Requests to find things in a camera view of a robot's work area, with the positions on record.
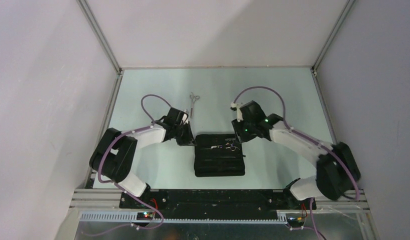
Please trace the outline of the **silver thinning scissors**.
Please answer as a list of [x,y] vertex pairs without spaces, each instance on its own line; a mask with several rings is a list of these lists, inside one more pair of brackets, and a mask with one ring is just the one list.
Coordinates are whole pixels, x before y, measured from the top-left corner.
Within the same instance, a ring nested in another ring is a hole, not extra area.
[[235,145],[236,141],[234,138],[226,139],[226,143],[220,145],[212,145],[209,149],[226,149],[232,152],[240,150],[240,147]]

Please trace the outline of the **silver hair scissors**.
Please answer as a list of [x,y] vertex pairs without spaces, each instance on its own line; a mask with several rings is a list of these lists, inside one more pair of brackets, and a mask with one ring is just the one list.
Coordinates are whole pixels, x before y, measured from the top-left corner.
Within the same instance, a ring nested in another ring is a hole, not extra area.
[[193,92],[190,93],[189,95],[190,98],[190,118],[193,118],[194,115],[194,108],[195,108],[195,103],[198,101],[201,97],[199,95],[195,95]]

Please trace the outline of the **black zippered tool case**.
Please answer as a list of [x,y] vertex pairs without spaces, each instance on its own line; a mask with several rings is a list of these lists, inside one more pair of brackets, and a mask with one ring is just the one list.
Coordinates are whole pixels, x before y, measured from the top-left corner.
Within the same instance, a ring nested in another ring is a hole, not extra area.
[[[222,145],[227,139],[234,139],[240,150],[209,149],[214,145]],[[195,138],[194,174],[198,178],[235,177],[246,173],[242,144],[234,133],[199,134]]]

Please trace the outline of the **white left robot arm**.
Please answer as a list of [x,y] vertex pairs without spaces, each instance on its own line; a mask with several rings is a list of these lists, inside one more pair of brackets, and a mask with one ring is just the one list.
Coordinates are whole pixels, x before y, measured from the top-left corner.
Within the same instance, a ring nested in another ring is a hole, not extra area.
[[132,165],[137,150],[176,140],[178,146],[195,146],[189,114],[170,108],[167,115],[151,124],[122,132],[108,128],[101,137],[89,160],[89,166],[97,172],[100,183],[113,183],[132,195],[131,201],[138,208],[146,208],[151,202],[150,186],[141,180]]

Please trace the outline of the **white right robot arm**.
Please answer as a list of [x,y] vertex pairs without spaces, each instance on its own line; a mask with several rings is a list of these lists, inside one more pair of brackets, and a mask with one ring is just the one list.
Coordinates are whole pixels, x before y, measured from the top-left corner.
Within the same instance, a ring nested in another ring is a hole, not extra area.
[[230,108],[236,112],[231,123],[240,143],[266,139],[292,150],[315,168],[313,176],[295,179],[284,188],[283,201],[288,208],[297,209],[304,200],[316,197],[336,201],[351,189],[355,189],[355,196],[359,197],[361,172],[346,143],[315,139],[289,126],[275,113],[266,115],[255,101],[233,102]]

